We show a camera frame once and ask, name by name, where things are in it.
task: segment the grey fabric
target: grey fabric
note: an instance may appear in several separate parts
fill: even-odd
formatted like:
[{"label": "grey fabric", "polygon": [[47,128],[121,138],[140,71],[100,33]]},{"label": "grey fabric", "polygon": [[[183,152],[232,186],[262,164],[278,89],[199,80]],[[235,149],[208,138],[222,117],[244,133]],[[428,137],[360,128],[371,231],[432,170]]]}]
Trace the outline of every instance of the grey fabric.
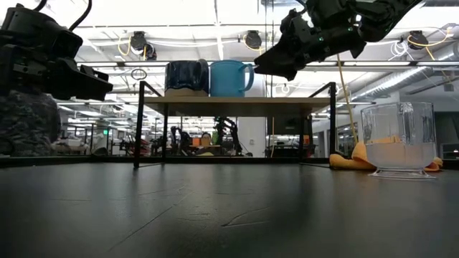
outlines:
[{"label": "grey fabric", "polygon": [[0,96],[0,153],[11,148],[8,141],[12,156],[50,156],[59,131],[59,110],[50,96],[16,90]]}]

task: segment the clear plastic container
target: clear plastic container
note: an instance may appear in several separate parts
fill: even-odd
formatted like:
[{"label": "clear plastic container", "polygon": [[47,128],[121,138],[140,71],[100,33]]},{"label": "clear plastic container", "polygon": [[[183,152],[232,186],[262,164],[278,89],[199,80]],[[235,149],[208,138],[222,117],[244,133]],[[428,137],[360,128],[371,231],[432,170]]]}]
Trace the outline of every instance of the clear plastic container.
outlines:
[{"label": "clear plastic container", "polygon": [[375,105],[361,111],[372,176],[434,179],[424,172],[435,157],[433,106],[424,102]]}]

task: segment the blue plastic pitcher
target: blue plastic pitcher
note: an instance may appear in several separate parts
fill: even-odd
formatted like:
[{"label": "blue plastic pitcher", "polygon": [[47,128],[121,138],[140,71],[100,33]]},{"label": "blue plastic pitcher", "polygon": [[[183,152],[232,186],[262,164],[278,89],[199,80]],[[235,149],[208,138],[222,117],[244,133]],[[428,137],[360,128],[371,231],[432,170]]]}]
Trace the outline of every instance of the blue plastic pitcher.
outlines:
[{"label": "blue plastic pitcher", "polygon": [[[245,86],[245,68],[249,69],[249,82]],[[253,85],[253,66],[234,60],[213,62],[210,65],[211,97],[244,97]]]}]

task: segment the black tabletop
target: black tabletop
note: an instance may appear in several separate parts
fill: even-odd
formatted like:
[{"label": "black tabletop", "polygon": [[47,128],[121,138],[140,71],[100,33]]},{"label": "black tabletop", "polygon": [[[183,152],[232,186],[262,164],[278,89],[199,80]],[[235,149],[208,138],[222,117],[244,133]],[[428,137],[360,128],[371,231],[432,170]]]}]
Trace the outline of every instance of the black tabletop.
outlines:
[{"label": "black tabletop", "polygon": [[297,165],[0,170],[0,257],[459,257],[459,172]]}]

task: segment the shelf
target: shelf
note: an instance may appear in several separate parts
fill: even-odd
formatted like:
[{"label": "shelf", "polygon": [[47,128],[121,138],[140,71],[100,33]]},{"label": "shelf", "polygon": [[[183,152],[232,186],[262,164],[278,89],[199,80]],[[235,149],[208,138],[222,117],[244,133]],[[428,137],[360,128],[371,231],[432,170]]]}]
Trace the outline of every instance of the shelf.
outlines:
[{"label": "shelf", "polygon": [[299,116],[330,105],[328,97],[146,97],[145,105],[170,116]]}]

